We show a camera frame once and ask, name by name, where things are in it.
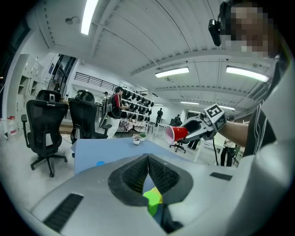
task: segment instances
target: small bowl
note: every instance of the small bowl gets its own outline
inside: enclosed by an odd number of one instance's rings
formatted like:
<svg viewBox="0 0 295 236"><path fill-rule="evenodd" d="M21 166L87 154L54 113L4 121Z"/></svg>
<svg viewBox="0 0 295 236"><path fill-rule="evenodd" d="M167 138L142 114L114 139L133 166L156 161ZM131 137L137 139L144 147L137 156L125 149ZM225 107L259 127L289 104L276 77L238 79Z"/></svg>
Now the small bowl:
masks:
<svg viewBox="0 0 295 236"><path fill-rule="evenodd" d="M138 145L138 144L140 143L140 140L133 140L133 143L134 143L135 145Z"/></svg>

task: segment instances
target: fluorescent light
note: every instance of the fluorescent light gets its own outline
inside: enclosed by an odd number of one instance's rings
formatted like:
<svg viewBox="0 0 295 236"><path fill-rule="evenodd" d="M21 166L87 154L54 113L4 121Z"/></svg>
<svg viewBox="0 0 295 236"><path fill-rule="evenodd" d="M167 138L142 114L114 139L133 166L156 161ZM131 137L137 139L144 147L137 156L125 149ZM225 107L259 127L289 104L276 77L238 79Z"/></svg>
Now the fluorescent light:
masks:
<svg viewBox="0 0 295 236"><path fill-rule="evenodd" d="M192 113L200 113L200 112L196 112L196 111L190 111L190 110L189 110L189 112L192 112Z"/></svg>
<svg viewBox="0 0 295 236"><path fill-rule="evenodd" d="M181 103L185 103L185 104L195 104L195 105L198 105L198 103L197 103L197 102L181 101Z"/></svg>
<svg viewBox="0 0 295 236"><path fill-rule="evenodd" d="M89 33L91 20L92 20L97 2L98 0L87 0L86 2L84 14L83 14L83 20L82 20L82 27L81 27L82 34L88 35Z"/></svg>
<svg viewBox="0 0 295 236"><path fill-rule="evenodd" d="M249 71L249 70L245 70L245 69L233 67L233 66L227 66L226 72L231 74L241 75L241 76L247 76L247 77L254 78L263 82L266 82L269 79L269 77L266 75L262 75L254 71Z"/></svg>
<svg viewBox="0 0 295 236"><path fill-rule="evenodd" d="M183 74L183 73L189 73L189 68L188 67L183 67L183 68L176 68L168 71L163 71L156 73L155 76L157 78L165 77L165 76L172 76L172 75L177 75L177 74Z"/></svg>
<svg viewBox="0 0 295 236"><path fill-rule="evenodd" d="M228 106L221 106L221 105L219 105L219 107L221 107L221 108L225 108L225 109L230 109L230 110L235 110L235 108L233 108L233 107L228 107Z"/></svg>

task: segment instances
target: red cup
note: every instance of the red cup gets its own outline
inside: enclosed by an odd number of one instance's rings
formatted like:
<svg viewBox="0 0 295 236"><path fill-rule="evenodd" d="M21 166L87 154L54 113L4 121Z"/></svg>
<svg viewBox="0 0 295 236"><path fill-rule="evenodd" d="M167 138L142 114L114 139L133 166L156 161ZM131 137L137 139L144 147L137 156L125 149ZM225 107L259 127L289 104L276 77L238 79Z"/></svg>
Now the red cup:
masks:
<svg viewBox="0 0 295 236"><path fill-rule="evenodd" d="M168 125L166 127L166 140L169 144L177 142L188 135L188 130L185 127L176 127Z"/></svg>

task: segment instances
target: white container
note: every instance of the white container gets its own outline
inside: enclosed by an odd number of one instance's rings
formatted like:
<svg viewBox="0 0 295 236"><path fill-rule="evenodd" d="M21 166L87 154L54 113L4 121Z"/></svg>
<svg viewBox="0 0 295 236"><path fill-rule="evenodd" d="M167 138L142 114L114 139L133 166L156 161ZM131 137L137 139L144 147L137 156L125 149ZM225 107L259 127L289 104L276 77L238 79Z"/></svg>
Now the white container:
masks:
<svg viewBox="0 0 295 236"><path fill-rule="evenodd" d="M133 143L134 143L135 145L138 145L138 144L140 143L140 140L133 140Z"/></svg>
<svg viewBox="0 0 295 236"><path fill-rule="evenodd" d="M4 132L4 123L3 121L0 119L0 146L4 145L4 143L6 142L7 138L5 136L5 132Z"/></svg>
<svg viewBox="0 0 295 236"><path fill-rule="evenodd" d="M9 142L16 142L18 140L18 127L14 116L7 118L7 132Z"/></svg>

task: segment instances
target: blue tabletop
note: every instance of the blue tabletop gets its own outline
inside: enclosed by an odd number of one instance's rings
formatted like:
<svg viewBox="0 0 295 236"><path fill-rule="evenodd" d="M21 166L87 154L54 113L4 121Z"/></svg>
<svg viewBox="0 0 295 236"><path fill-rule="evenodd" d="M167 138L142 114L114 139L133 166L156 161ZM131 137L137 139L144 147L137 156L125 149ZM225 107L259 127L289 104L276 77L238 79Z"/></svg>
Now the blue tabletop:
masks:
<svg viewBox="0 0 295 236"><path fill-rule="evenodd" d="M75 152L75 174L94 167L99 162L109 163L144 153L184 159L149 140L134 145L133 138L78 139L72 150Z"/></svg>

